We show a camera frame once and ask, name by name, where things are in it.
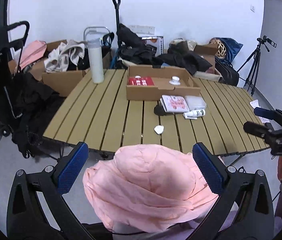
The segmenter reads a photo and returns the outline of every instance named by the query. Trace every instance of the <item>table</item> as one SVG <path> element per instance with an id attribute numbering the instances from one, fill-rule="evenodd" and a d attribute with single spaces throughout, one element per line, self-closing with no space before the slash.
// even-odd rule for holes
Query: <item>table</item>
<path id="1" fill-rule="evenodd" d="M 87 72 L 43 136 L 70 145 L 84 141 L 89 148 L 105 152 L 126 145 L 161 144 L 188 153 L 196 142 L 203 142 L 220 156 L 268 148 L 262 139 L 243 130 L 246 121 L 262 124 L 244 89 L 195 79 L 207 103 L 206 116 L 185 120 L 181 114 L 156 116 L 153 108 L 157 102 L 126 100 L 126 78 L 125 70 L 105 70 L 104 82 L 96 85 Z M 154 132 L 159 124 L 164 126 L 162 135 Z"/>

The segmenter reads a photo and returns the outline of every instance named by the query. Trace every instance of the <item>metal screw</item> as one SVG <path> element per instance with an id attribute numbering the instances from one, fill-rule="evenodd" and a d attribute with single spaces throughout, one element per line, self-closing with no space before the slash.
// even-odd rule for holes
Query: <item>metal screw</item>
<path id="1" fill-rule="evenodd" d="M 228 171 L 231 172 L 231 173 L 235 173 L 237 171 L 237 169 L 233 166 L 229 166 Z"/>
<path id="2" fill-rule="evenodd" d="M 46 166 L 44 170 L 46 172 L 51 172 L 51 171 L 53 171 L 53 166 Z"/>
<path id="3" fill-rule="evenodd" d="M 258 175 L 261 176 L 261 177 L 265 175 L 265 174 L 264 174 L 264 171 L 262 171 L 262 170 L 258 170 L 257 173 L 258 173 Z"/>
<path id="4" fill-rule="evenodd" d="M 23 172 L 24 172 L 23 170 L 18 170 L 18 171 L 16 172 L 16 175 L 17 175 L 17 176 L 21 176 L 21 175 L 23 175 Z"/>

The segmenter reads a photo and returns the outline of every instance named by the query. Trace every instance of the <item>woven basket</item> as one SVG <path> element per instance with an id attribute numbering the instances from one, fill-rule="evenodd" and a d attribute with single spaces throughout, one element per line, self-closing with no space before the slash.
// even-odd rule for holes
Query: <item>woven basket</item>
<path id="1" fill-rule="evenodd" d="M 216 53 L 216 56 L 220 59 L 224 59 L 225 55 L 226 55 L 226 48 L 225 45 L 216 38 L 211 39 L 211 41 L 209 42 L 210 44 L 218 44 L 218 52 Z"/>

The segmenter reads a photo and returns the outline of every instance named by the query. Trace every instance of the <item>red booklet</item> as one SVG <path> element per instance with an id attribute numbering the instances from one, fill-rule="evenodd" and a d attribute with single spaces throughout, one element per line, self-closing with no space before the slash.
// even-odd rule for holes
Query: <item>red booklet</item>
<path id="1" fill-rule="evenodd" d="M 130 77 L 129 85 L 131 86 L 154 86 L 153 80 L 151 77 Z"/>

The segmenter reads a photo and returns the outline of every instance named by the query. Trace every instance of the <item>pink cloth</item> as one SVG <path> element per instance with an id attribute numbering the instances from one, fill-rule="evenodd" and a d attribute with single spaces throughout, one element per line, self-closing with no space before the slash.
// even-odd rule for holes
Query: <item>pink cloth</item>
<path id="1" fill-rule="evenodd" d="M 26 46 L 21 54 L 20 67 L 21 70 L 27 65 L 37 61 L 43 57 L 46 51 L 46 42 L 44 41 L 33 41 L 28 46 Z"/>
<path id="2" fill-rule="evenodd" d="M 206 214 L 218 195 L 211 192 L 192 154 L 160 145 L 122 147 L 83 176 L 85 194 L 109 230 L 114 221 L 145 232 Z"/>

